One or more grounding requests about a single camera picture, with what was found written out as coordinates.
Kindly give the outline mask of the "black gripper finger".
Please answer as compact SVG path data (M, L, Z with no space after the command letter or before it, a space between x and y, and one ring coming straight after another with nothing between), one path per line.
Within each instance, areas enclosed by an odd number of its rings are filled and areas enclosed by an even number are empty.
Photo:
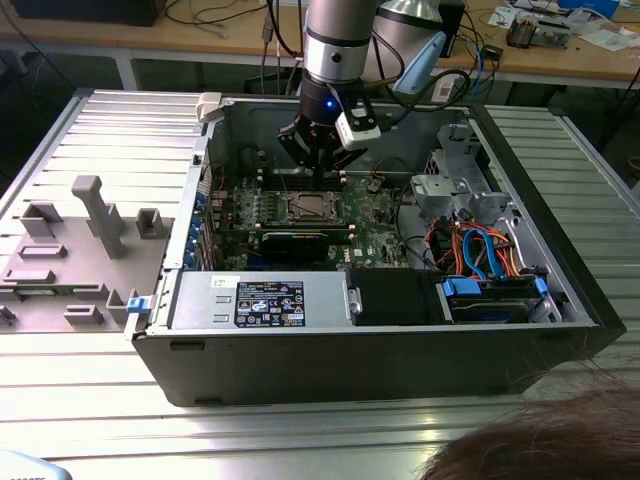
M319 187L326 188L327 183L331 183L335 175L334 171L341 171L355 160L363 156L367 148L357 150L320 149L319 150Z
M312 122L306 117L296 117L294 121L278 132L278 141L294 162L310 171L312 185L320 184L320 154L314 143L315 132Z

